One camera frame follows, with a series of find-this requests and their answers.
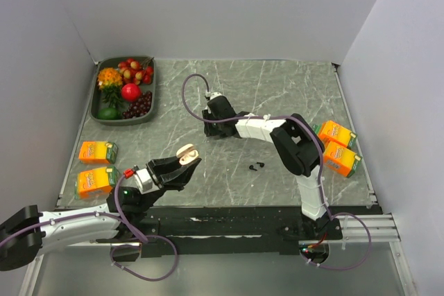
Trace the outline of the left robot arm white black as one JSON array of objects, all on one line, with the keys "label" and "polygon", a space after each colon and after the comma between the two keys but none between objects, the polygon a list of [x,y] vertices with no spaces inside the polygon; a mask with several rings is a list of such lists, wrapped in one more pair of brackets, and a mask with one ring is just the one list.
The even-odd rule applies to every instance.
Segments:
[{"label": "left robot arm white black", "polygon": [[139,241],[148,236],[137,226],[167,191],[181,191],[201,159],[153,159],[143,168],[126,170],[106,202],[84,209],[20,209],[1,224],[1,271],[15,270],[47,252],[86,241]]}]

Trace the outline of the beige earbud charging case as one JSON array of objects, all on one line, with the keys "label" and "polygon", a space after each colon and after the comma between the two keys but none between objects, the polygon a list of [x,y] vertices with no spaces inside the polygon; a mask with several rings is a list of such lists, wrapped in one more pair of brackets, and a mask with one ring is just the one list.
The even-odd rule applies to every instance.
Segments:
[{"label": "beige earbud charging case", "polygon": [[180,165],[185,166],[196,160],[199,157],[199,153],[194,144],[188,143],[177,150],[176,157]]}]

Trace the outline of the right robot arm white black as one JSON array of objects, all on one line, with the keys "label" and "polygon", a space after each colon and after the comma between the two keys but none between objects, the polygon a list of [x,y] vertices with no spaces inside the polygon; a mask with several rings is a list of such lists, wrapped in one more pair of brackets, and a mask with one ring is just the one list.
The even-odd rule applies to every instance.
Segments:
[{"label": "right robot arm white black", "polygon": [[202,111],[208,137],[238,137],[270,142],[286,169],[295,175],[301,197],[304,234],[319,239],[330,222],[330,211],[322,185],[322,141],[299,114],[289,118],[237,113],[223,96],[208,98]]}]

